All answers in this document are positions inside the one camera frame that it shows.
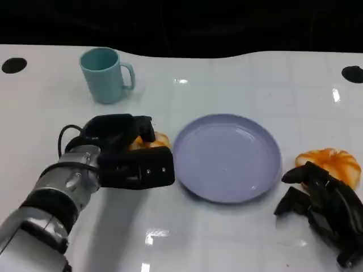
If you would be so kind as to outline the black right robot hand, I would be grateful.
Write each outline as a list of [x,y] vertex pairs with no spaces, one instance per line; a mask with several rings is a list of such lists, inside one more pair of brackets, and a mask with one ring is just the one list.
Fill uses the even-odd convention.
[[275,216],[290,212],[307,218],[310,227],[339,249],[343,269],[362,261],[362,202],[355,191],[328,171],[308,161],[285,173],[286,184],[305,184],[303,192],[291,186],[277,205]]

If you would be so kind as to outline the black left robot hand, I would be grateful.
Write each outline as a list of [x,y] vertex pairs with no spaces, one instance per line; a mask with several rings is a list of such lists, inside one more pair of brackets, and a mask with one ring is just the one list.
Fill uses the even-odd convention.
[[95,116],[83,127],[82,136],[92,139],[101,149],[96,161],[100,185],[104,188],[143,190],[175,182],[170,148],[130,148],[138,137],[148,144],[156,140],[150,116]]

